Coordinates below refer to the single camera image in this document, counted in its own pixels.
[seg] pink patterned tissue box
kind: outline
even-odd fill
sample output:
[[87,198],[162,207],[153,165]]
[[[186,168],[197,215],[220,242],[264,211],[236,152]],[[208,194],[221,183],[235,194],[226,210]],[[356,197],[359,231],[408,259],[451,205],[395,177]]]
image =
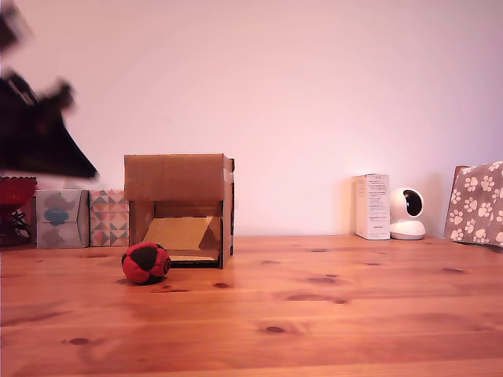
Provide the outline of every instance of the pink patterned tissue box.
[[91,190],[91,246],[129,245],[129,203],[123,190]]

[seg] open cardboard box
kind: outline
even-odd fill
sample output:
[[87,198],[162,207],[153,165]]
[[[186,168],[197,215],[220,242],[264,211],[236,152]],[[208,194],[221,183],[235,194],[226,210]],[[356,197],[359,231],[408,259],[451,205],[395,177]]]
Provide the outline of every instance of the open cardboard box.
[[156,242],[174,264],[223,269],[233,254],[234,160],[212,155],[126,155],[129,245]]

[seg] paw print pattern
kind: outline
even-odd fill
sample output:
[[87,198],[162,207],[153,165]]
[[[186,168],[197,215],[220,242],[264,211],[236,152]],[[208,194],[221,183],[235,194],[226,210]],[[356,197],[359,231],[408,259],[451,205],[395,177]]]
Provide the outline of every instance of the paw print pattern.
[[464,230],[467,234],[472,234],[474,228],[475,228],[475,219],[473,218],[472,220],[468,220],[466,222],[466,226],[464,227]]
[[464,201],[464,208],[468,213],[472,213],[477,209],[477,201],[470,196]]
[[449,214],[449,221],[453,222],[455,225],[459,225],[463,222],[463,212],[460,210],[454,210]]
[[479,208],[479,217],[488,218],[492,210],[493,207],[490,206],[490,203],[482,203]]
[[450,234],[450,239],[454,241],[461,241],[463,240],[463,236],[463,229],[453,230],[453,232]]
[[503,161],[497,161],[490,166],[489,171],[495,171],[499,169],[501,165],[503,165]]
[[485,176],[483,181],[480,182],[480,185],[482,186],[482,190],[490,192],[494,186],[493,178],[488,175]]
[[475,177],[466,178],[464,182],[464,186],[468,189],[468,192],[474,192],[475,188],[479,184],[479,181],[477,181],[477,178]]
[[475,235],[473,236],[473,242],[478,242],[478,243],[486,243],[489,242],[489,240],[486,239],[486,230],[485,229],[479,229],[475,232]]
[[500,193],[500,190],[501,190],[501,188],[496,188],[496,189],[494,190],[494,194],[493,194],[493,196],[492,196],[492,197],[493,197],[493,203],[496,203],[496,199],[497,199],[497,197],[498,197],[498,195],[499,195],[499,193]]
[[457,189],[455,188],[453,191],[453,195],[450,196],[450,202],[452,204],[457,204],[457,202],[459,202],[460,200],[461,200],[461,193],[457,191]]

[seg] cardboard box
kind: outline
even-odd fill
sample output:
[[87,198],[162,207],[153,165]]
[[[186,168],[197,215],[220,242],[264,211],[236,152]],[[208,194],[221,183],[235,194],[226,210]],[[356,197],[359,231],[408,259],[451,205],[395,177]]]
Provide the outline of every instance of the cardboard box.
[[390,239],[390,178],[356,177],[356,234],[367,240]]
[[157,242],[174,263],[223,269],[233,254],[233,159],[212,155],[124,156],[130,245]]
[[36,198],[38,248],[90,245],[88,190],[38,190]]
[[124,190],[90,191],[90,245],[129,245],[129,203]]

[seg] blurry black object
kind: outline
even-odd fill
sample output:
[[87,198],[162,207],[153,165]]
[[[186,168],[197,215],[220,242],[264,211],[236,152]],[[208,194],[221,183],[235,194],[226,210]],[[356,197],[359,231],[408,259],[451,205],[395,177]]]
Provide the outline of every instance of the blurry black object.
[[30,34],[19,9],[14,4],[4,5],[0,16],[0,52],[17,46]]
[[40,101],[16,73],[0,79],[0,169],[75,178],[97,171],[68,133],[61,111],[72,104],[62,83]]

